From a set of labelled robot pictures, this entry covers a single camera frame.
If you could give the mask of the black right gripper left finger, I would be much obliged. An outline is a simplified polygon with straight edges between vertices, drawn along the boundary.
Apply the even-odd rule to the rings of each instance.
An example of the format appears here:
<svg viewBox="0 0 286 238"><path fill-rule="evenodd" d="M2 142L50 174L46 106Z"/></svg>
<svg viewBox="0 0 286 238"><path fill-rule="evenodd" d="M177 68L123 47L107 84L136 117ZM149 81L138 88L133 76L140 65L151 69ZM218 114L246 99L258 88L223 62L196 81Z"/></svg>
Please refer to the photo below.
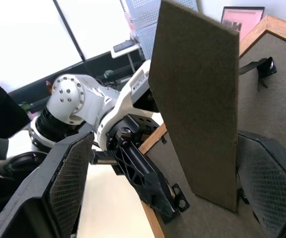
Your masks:
<svg viewBox="0 0 286 238"><path fill-rule="evenodd" d="M93 132L83 132L53 147L0 212L0 238L70 238L93 140Z"/></svg>

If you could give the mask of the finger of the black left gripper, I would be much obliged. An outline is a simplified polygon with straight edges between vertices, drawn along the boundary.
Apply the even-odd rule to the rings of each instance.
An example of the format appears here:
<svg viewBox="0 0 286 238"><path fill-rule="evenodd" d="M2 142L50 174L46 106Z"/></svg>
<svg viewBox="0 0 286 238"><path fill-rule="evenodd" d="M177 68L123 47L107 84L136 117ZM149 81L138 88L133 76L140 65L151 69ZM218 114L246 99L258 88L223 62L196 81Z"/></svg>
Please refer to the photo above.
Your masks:
<svg viewBox="0 0 286 238"><path fill-rule="evenodd" d="M139 198L158 212L165 224L178 215L172 191L163 173L136 147L133 133L120 128L116 135L115 160Z"/></svg>

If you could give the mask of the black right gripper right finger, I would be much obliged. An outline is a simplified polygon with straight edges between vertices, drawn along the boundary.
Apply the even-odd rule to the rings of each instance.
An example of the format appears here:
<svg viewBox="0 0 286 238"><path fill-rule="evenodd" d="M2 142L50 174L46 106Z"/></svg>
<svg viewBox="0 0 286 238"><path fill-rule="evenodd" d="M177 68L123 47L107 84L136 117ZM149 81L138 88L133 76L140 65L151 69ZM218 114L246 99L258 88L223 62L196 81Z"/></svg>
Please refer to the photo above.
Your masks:
<svg viewBox="0 0 286 238"><path fill-rule="evenodd" d="M274 139L239 131L237 174L268 238L286 238L286 149Z"/></svg>

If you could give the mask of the white side table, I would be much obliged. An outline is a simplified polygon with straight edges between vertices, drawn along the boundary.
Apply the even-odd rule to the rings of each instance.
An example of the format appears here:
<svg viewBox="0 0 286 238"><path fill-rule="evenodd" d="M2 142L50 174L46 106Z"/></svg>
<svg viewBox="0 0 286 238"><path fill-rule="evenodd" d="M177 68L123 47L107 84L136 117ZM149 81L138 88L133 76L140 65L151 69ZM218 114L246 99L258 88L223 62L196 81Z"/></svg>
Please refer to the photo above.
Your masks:
<svg viewBox="0 0 286 238"><path fill-rule="evenodd" d="M114 52L113 47L112 47L112 49L111 49L111 56L112 56L113 59L116 59L116 58L118 58L120 56L127 55L127 58L129 60L131 69L132 69L133 73L135 73L136 70L134 68L133 60L132 60L132 58L130 56L130 53L134 52L134 51L139 51L139 53L142 54L141 53L141 46L140 46L140 44L137 41L135 41L135 45L134 46L132 46L130 48L127 48L127 49L125 49L123 51L117 52L117 53Z"/></svg>

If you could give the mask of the black flat device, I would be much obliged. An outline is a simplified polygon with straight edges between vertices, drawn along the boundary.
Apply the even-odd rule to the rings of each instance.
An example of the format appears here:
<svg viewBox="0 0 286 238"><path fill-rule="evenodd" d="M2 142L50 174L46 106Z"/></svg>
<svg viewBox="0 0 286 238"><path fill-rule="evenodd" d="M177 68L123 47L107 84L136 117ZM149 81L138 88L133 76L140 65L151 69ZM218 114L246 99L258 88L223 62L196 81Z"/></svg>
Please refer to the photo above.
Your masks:
<svg viewBox="0 0 286 238"><path fill-rule="evenodd" d="M127 48L130 48L130 47L132 47L134 45L135 45L135 41L134 40L126 40L126 41L124 41L124 42L122 42L120 44L117 44L117 45L113 46L113 50L114 50L115 53L117 53L117 52L123 51L123 50L125 50Z"/></svg>

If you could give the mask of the person in black clothing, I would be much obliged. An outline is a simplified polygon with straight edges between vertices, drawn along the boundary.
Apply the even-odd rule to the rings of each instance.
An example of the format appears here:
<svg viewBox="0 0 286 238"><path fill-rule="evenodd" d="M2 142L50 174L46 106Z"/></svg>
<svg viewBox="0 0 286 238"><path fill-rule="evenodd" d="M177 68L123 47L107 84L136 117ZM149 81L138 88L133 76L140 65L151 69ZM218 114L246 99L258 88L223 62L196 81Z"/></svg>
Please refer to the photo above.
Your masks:
<svg viewBox="0 0 286 238"><path fill-rule="evenodd" d="M0 138L12 137L29 122L25 110L0 87Z"/></svg>

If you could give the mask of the white perforated metal panel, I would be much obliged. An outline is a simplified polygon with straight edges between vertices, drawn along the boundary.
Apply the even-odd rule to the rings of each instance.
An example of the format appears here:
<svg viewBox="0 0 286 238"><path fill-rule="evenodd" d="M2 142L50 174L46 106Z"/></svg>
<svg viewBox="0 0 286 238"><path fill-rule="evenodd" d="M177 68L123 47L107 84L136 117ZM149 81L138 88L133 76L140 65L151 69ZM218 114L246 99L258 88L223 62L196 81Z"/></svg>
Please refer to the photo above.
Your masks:
<svg viewBox="0 0 286 238"><path fill-rule="evenodd" d="M143 56L150 60L153 53L154 40L162 0L121 0L125 10L129 12L130 23L133 24L136 39L142 49Z"/></svg>

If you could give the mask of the black slanted pole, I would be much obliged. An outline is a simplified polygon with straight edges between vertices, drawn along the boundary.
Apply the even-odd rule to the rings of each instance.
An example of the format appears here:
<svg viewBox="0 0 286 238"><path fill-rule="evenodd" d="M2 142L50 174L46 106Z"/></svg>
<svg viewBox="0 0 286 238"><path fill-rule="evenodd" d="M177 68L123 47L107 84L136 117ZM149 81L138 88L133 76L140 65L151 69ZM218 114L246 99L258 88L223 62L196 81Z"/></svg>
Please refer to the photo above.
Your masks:
<svg viewBox="0 0 286 238"><path fill-rule="evenodd" d="M59 14L63 24L64 24L64 27L66 28L66 30L67 30L67 32L68 32L68 34L69 34L69 36L70 36L70 38L71 38L71 40L72 40L72 42L73 42L77 52L78 52L82 62L85 63L86 62L85 56L84 56L84 54L83 54L83 52L82 52L82 50L81 50L81 48L80 48L80 46L78 44L78 42L77 42L73 32L72 32L72 29L71 29L68 21L66 20L66 17L64 15L64 13L62 12L61 7L59 6L58 1L57 0L52 0L52 1L53 1L54 5L55 5L55 7L57 9L57 12L58 12L58 14Z"/></svg>

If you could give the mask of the laptop with lit screen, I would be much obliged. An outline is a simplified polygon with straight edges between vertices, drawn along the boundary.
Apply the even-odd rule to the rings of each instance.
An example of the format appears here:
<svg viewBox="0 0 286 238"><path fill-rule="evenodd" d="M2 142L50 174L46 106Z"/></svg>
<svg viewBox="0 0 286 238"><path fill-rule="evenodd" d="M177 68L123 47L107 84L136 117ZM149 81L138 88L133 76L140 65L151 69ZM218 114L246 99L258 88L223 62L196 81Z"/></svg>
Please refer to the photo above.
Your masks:
<svg viewBox="0 0 286 238"><path fill-rule="evenodd" d="M261 6L225 6L221 24L238 32L241 41L263 18L264 10Z"/></svg>

